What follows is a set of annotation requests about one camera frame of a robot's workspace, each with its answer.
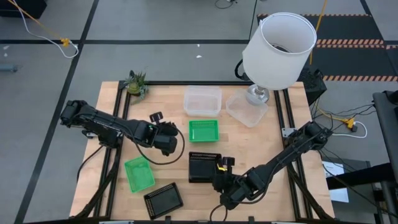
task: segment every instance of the small potted plant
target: small potted plant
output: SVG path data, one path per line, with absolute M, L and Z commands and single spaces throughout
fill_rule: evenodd
M 127 84 L 127 91 L 133 96 L 139 96 L 139 98 L 132 102 L 132 104 L 139 103 L 144 99 L 145 93 L 148 92 L 148 86 L 145 85 L 146 73 L 139 72 L 135 74 L 130 70 L 129 77 L 126 78 L 125 83 Z

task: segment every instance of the orange striped tape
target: orange striped tape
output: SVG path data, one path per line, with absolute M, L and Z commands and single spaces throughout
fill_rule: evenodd
M 325 75 L 324 81 L 369 81 L 369 82 L 396 82 L 398 77 L 395 75 L 372 75 L 372 76 L 359 76 L 359 75 Z
M 317 48 L 385 48 L 384 45 L 317 44 Z
M 318 39 L 317 44 L 359 44 L 359 45 L 373 45 L 384 44 L 383 40 L 379 39 Z
M 269 14 L 257 14 L 257 17 L 268 16 Z M 320 14 L 301 14 L 301 16 L 320 16 Z M 369 14 L 324 14 L 323 16 L 370 16 Z
M 398 49 L 398 45 L 387 45 L 386 49 Z

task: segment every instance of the white lampshade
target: white lampshade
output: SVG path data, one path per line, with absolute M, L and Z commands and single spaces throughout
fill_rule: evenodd
M 317 33 L 306 18 L 288 12 L 270 15 L 243 51 L 244 71 L 257 86 L 287 88 L 297 81 L 316 41 Z

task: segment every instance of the green plastic container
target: green plastic container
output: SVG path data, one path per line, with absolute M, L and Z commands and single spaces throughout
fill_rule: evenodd
M 138 157 L 124 163 L 130 190 L 136 193 L 155 185 L 154 175 L 149 162 L 144 157 Z
M 190 142 L 214 142 L 220 140 L 218 120 L 189 121 Z

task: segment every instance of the white cable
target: white cable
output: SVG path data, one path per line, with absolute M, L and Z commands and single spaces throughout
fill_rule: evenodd
M 60 49 L 60 51 L 61 51 L 61 53 L 63 54 L 63 56 L 66 57 L 66 58 L 74 58 L 74 57 L 76 57 L 76 55 L 79 54 L 79 49 L 78 49 L 77 46 L 76 46 L 74 43 L 72 43 L 72 41 L 70 41 L 70 40 L 69 40 L 69 44 L 71 44 L 71 45 L 76 49 L 76 53 L 74 54 L 74 56 L 66 56 L 66 55 L 65 55 L 65 52 L 62 50 L 62 48 L 61 48 L 57 43 L 55 43 L 54 41 L 52 41 L 52 40 L 50 40 L 50 39 L 48 39 L 48 38 L 46 38 L 46 37 L 43 37 L 43 36 L 40 36 L 40 35 L 36 35 L 36 34 L 31 33 L 31 32 L 29 31 L 29 29 L 27 28 L 27 24 L 26 24 L 26 20 L 25 20 L 25 17 L 24 17 L 24 13 L 23 13 L 19 8 L 18 8 L 18 11 L 19 11 L 19 13 L 20 13 L 21 16 L 22 16 L 22 20 L 24 21 L 26 31 L 27 31 L 30 35 L 32 35 L 32 36 L 34 36 L 34 37 L 41 38 L 41 39 L 45 39 L 45 40 L 49 41 L 50 43 L 54 44 L 55 46 L 57 46 L 57 47 Z
M 360 125 L 362 125 L 362 127 L 365 129 L 365 135 L 364 136 L 353 136 L 351 134 L 333 134 L 333 136 L 346 136 L 346 137 L 352 137 L 352 138 L 366 138 L 366 136 L 368 136 L 368 130 L 365 127 L 365 124 L 363 124 L 362 122 L 359 121 L 354 121 L 354 125 L 358 123 Z

